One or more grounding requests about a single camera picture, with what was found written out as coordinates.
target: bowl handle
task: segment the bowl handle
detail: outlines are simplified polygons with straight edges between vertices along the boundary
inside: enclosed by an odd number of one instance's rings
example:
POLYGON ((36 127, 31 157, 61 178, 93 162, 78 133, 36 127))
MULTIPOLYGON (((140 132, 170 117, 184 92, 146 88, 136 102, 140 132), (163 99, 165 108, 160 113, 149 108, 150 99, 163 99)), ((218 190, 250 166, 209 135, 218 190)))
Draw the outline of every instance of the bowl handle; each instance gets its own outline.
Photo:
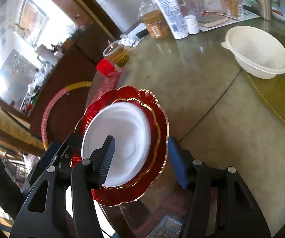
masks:
POLYGON ((229 49, 225 41, 221 43, 221 46, 226 48, 226 49, 229 49))

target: red bottle cap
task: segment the red bottle cap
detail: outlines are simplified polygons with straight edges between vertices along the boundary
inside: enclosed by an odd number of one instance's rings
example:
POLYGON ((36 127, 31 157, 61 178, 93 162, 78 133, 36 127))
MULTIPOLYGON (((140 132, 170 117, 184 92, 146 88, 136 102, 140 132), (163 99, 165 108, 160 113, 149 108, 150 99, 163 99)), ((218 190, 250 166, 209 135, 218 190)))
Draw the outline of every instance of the red bottle cap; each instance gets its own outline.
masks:
POLYGON ((114 66, 107 59, 103 59, 97 64, 96 69, 106 77, 110 71, 114 70, 114 66))

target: white foam plate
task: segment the white foam plate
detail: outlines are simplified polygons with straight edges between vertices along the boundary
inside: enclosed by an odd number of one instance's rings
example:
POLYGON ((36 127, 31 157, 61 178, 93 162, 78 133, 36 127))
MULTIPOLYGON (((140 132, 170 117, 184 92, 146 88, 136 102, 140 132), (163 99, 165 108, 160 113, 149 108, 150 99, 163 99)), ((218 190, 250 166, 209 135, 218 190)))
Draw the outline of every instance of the white foam plate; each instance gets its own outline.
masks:
POLYGON ((115 138, 116 149, 105 187, 130 181, 144 165, 150 148, 150 126, 136 105, 118 102, 102 109, 89 124, 82 143, 82 159, 100 149, 108 135, 115 138))

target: red charger plate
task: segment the red charger plate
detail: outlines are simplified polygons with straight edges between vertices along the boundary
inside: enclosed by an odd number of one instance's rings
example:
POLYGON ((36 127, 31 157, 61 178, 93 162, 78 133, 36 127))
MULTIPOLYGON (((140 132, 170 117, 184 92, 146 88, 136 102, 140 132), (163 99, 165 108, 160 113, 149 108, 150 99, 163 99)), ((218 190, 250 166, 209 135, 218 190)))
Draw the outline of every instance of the red charger plate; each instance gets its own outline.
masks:
MULTIPOLYGON (((167 160, 167 141, 169 137, 168 118, 158 100, 148 90, 138 90, 132 86, 109 90, 99 100, 92 103, 75 127, 75 132, 84 137, 92 119, 104 107, 119 101, 128 101, 139 106, 146 114, 150 130, 151 145, 147 160, 140 172, 128 183, 116 188, 92 190, 92 196, 104 206, 116 206, 132 202, 144 195, 150 185, 163 171, 167 160)), ((72 158, 72 165, 81 160, 80 154, 72 158)))

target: picture frame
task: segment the picture frame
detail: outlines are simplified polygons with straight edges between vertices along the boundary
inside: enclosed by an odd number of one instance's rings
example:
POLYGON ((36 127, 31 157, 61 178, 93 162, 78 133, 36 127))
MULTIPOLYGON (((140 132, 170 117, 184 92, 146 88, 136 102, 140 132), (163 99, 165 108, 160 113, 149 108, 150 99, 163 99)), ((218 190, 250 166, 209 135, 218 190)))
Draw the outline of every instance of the picture frame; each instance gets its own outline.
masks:
POLYGON ((38 40, 49 21, 49 17, 32 0, 24 0, 19 17, 19 26, 24 29, 21 36, 30 46, 36 48, 38 40))

